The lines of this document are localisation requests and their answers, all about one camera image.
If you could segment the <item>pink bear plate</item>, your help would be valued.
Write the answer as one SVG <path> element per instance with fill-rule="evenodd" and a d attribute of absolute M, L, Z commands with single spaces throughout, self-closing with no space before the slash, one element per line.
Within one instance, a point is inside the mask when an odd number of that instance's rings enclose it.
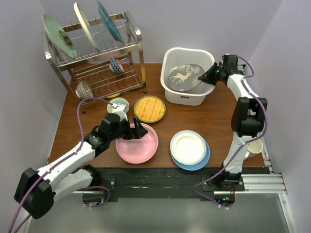
<path fill-rule="evenodd" d="M 124 161 L 131 164 L 141 164 L 150 160 L 158 148 L 158 136 L 155 130 L 142 123 L 148 133 L 141 139 L 116 140 L 116 150 L 118 155 Z"/>

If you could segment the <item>grey reindeer plate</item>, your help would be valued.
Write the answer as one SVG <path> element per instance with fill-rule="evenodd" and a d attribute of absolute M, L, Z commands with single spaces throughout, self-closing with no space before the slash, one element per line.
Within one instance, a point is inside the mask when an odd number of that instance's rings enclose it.
<path fill-rule="evenodd" d="M 196 88 L 204 69 L 196 64 L 187 64 L 175 68 L 168 76 L 168 86 L 173 91 L 187 92 Z"/>

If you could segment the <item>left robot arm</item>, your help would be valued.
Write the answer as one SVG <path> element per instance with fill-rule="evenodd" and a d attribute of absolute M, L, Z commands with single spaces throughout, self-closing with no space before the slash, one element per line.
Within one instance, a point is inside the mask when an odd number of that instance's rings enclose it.
<path fill-rule="evenodd" d="M 49 165 L 33 170 L 26 169 L 19 180 L 14 195 L 34 219 L 43 217 L 53 206 L 57 198 L 77 189 L 96 190 L 101 179 L 95 175 L 92 167 L 81 165 L 96 158 L 117 139 L 141 139 L 148 130 L 142 126 L 138 117 L 133 117 L 130 126 L 125 112 L 107 114 L 101 124 L 82 137 L 82 141 L 72 150 Z"/>

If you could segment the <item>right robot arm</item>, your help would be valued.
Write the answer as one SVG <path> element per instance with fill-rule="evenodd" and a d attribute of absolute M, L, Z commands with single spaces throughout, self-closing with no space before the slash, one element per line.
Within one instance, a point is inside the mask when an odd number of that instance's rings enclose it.
<path fill-rule="evenodd" d="M 268 101 L 251 89 L 246 80 L 252 78 L 253 74 L 247 76 L 238 69 L 239 59 L 237 55 L 225 54 L 220 63 L 214 63 L 199 77 L 207 84 L 224 82 L 237 101 L 231 118 L 233 140 L 228 156 L 217 173 L 199 183 L 214 185 L 223 191 L 240 182 L 242 165 L 250 143 L 263 137 L 267 131 Z"/>

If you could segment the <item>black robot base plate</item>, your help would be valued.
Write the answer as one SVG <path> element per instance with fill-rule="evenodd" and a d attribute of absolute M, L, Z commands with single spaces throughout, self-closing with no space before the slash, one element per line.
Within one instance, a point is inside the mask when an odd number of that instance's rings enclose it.
<path fill-rule="evenodd" d="M 244 191 L 243 179 L 236 183 L 222 181 L 221 176 L 206 182 L 218 168 L 204 167 L 197 171 L 187 171 L 178 167 L 83 167 L 90 172 L 91 186 L 102 191 L 102 197 L 110 202 L 119 199 L 195 199 L 199 195 L 192 189 L 200 184 L 196 191 L 213 198 L 217 191 Z"/>

